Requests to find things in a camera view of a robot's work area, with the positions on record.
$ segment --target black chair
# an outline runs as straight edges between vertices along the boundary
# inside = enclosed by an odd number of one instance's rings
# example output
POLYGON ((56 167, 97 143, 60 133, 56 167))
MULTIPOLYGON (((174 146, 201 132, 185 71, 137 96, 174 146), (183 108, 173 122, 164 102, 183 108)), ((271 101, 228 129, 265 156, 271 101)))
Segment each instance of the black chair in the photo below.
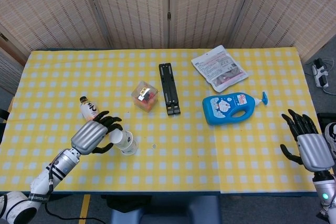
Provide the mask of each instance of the black chair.
MULTIPOLYGON (((9 112, 0 109, 0 118, 2 118, 2 119, 4 119, 4 120, 7 121, 8 117, 9 117, 9 112)), ((4 136, 5 127, 6 127, 5 123, 0 123, 0 144, 2 142, 2 137, 4 136)))

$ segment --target woven panel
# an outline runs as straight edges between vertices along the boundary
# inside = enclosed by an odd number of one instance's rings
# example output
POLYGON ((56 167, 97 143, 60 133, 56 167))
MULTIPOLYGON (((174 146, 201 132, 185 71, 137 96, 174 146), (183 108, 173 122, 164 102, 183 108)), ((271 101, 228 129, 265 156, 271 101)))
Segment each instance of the woven panel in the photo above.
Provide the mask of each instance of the woven panel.
POLYGON ((212 48, 225 44, 244 0, 171 0, 171 46, 212 48))
POLYGON ((336 23, 336 0, 250 0, 246 5, 230 47, 295 46, 304 57, 336 23))
POLYGON ((23 66, 0 48, 0 87, 15 94, 20 82, 23 66))
POLYGON ((1 0, 2 25, 27 50, 104 48, 88 0, 1 0))
POLYGON ((114 48, 164 48, 167 0, 98 0, 114 48))

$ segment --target yellow checkered tablecloth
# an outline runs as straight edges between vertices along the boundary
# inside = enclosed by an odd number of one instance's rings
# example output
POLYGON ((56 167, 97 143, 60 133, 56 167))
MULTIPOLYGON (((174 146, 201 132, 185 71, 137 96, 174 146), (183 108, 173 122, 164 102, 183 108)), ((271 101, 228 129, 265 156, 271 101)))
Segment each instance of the yellow checkered tablecloth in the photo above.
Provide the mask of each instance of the yellow checkered tablecloth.
POLYGON ((286 143, 297 152, 280 117, 287 108, 316 121, 296 50, 228 50, 250 76, 224 93, 260 97, 265 90, 269 105, 258 106, 245 122, 220 127, 206 124, 202 99, 215 92, 191 64, 206 51, 32 52, 0 145, 1 191, 28 191, 57 153, 70 147, 71 137, 85 123, 79 111, 82 95, 100 111, 121 117, 139 149, 133 156, 114 148, 103 155, 81 156, 56 191, 313 190, 311 174, 286 160, 279 148, 286 143), (167 116, 162 97, 158 65, 165 62, 171 62, 174 71, 182 112, 178 116, 167 116), (159 102, 150 113, 132 103, 131 92, 140 80, 159 90, 159 102))

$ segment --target power strip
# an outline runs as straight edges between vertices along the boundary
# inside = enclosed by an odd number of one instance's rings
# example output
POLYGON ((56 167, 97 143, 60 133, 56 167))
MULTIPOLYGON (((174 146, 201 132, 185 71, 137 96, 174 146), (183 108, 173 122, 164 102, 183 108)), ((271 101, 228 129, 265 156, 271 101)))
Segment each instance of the power strip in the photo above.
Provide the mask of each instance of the power strip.
POLYGON ((318 58, 314 60, 311 68, 313 70, 316 86, 318 88, 329 87, 327 81, 328 71, 325 69, 322 59, 318 58))

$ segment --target white package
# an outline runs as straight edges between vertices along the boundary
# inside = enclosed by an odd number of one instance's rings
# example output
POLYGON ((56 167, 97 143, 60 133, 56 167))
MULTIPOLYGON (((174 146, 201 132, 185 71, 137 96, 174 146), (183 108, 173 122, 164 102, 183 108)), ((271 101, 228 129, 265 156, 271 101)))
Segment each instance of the white package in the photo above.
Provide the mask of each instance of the white package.
POLYGON ((248 77, 247 72, 221 45, 191 60, 214 90, 222 92, 248 77))

